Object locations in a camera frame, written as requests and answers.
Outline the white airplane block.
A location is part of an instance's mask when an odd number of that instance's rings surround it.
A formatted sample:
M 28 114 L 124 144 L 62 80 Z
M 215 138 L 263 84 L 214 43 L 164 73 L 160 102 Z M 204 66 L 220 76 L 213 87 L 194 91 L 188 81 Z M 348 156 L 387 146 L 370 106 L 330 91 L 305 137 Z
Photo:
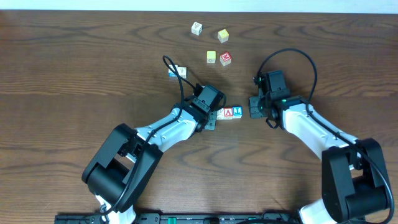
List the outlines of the white airplane block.
M 224 109 L 223 108 L 217 111 L 216 119 L 224 120 Z

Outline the red letter A block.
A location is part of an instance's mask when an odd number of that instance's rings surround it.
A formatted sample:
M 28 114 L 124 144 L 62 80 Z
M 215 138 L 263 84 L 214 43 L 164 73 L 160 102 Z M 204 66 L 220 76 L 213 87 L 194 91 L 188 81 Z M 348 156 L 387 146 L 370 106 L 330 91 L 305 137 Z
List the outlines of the red letter A block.
M 223 108 L 224 119 L 233 119 L 233 108 Z

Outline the blue letter block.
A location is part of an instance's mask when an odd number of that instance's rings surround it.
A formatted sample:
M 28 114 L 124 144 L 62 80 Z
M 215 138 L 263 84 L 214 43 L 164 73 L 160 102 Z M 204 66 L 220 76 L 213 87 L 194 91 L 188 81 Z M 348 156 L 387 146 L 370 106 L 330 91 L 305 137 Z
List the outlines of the blue letter block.
M 243 107 L 234 106 L 233 107 L 233 119 L 241 119 L 243 116 Z

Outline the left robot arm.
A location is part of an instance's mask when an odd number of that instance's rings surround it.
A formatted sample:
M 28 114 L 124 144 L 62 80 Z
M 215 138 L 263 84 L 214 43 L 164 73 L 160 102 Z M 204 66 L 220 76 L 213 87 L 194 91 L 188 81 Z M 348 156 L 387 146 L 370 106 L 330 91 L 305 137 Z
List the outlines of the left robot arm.
M 225 94 L 215 87 L 197 85 L 193 95 L 155 123 L 116 126 L 81 177 L 100 202 L 99 223 L 133 223 L 134 204 L 164 152 L 201 132 L 225 102 Z

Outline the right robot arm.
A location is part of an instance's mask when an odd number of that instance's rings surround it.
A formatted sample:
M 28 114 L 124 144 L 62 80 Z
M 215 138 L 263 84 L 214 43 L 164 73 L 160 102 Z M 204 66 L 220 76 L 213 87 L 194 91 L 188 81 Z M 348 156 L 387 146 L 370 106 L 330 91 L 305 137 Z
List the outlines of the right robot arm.
M 258 96 L 249 99 L 251 118 L 265 118 L 299 138 L 322 162 L 322 197 L 302 207 L 301 223 L 364 223 L 365 216 L 394 211 L 386 164 L 380 144 L 346 134 L 301 96 L 291 96 L 284 74 L 258 73 Z

